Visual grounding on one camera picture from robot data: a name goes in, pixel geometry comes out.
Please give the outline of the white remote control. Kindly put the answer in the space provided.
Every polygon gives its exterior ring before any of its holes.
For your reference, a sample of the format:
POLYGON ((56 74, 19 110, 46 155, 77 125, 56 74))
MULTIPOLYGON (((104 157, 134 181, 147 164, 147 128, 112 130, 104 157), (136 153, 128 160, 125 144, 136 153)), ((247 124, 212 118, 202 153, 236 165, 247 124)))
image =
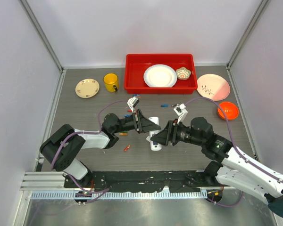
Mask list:
MULTIPOLYGON (((149 120, 152 121, 153 123, 159 125, 159 118, 156 117, 156 116, 153 116, 153 117, 149 117, 149 120)), ((156 135, 157 133, 160 132, 160 128, 157 129, 157 130, 152 130, 149 132, 149 135, 146 137, 146 140, 150 143, 150 149, 152 151, 160 151, 162 149, 162 145, 155 142, 155 141, 152 141, 151 138, 156 135)))

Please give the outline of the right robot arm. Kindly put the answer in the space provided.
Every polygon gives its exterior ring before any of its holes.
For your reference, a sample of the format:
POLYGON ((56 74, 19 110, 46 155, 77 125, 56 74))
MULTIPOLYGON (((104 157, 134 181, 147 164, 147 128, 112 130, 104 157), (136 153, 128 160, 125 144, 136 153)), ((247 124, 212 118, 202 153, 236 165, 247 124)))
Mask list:
POLYGON ((178 142, 198 145, 211 160, 204 173, 209 186, 220 183, 232 186, 259 199, 276 215, 283 218, 283 174, 256 161, 234 142, 216 134, 203 117, 191 120, 190 126, 169 121, 151 141, 167 146, 178 142))

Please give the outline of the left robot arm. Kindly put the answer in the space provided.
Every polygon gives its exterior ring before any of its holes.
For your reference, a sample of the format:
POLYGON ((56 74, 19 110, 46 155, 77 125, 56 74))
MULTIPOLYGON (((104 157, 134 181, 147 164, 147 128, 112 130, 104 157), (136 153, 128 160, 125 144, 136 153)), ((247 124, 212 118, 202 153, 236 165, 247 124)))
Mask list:
POLYGON ((67 173, 67 179, 81 188, 92 181, 92 172, 76 156, 81 149, 112 148, 119 137, 117 133, 134 130, 149 133, 150 137, 160 130, 158 117, 145 117, 140 109, 129 117, 118 118, 114 113, 107 114, 100 131, 83 131, 65 124, 51 135, 40 147, 40 153, 52 164, 55 171, 67 173))

